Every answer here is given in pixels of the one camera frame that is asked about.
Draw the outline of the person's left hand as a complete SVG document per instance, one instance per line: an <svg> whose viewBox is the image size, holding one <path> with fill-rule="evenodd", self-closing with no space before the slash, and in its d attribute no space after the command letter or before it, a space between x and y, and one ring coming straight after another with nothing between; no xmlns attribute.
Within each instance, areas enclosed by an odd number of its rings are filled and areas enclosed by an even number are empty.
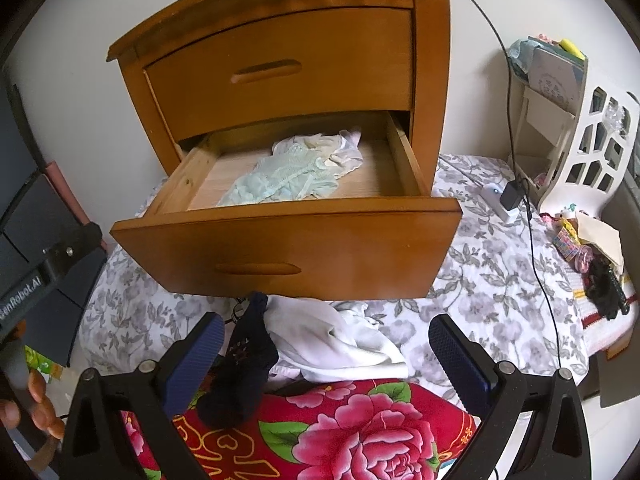
<svg viewBox="0 0 640 480"><path fill-rule="evenodd" d="M34 425L50 434L51 437L63 440L65 425L55 413L54 406L46 393L46 382L38 370L30 370L27 382L27 408ZM7 430L15 429L21 421L20 407L13 400L1 401L1 422Z"/></svg>

